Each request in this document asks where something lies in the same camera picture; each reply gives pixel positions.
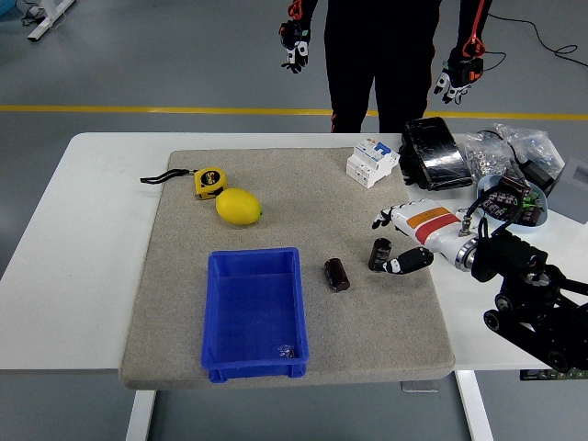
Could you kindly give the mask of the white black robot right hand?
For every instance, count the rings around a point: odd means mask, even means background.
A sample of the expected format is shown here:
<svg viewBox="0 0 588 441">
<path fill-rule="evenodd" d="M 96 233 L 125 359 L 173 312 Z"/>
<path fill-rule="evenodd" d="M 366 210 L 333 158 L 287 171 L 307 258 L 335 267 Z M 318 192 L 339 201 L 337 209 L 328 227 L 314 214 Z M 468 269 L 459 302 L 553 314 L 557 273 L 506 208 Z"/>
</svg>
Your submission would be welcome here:
<svg viewBox="0 0 588 441">
<path fill-rule="evenodd" d="M 462 220 L 432 199 L 383 209 L 372 227 L 393 225 L 416 242 L 413 249 L 392 257 L 391 241 L 378 238 L 373 245 L 368 267 L 372 271 L 404 275 L 430 266 L 440 254 L 461 271 L 473 266 L 478 238 L 462 231 Z"/>
</svg>

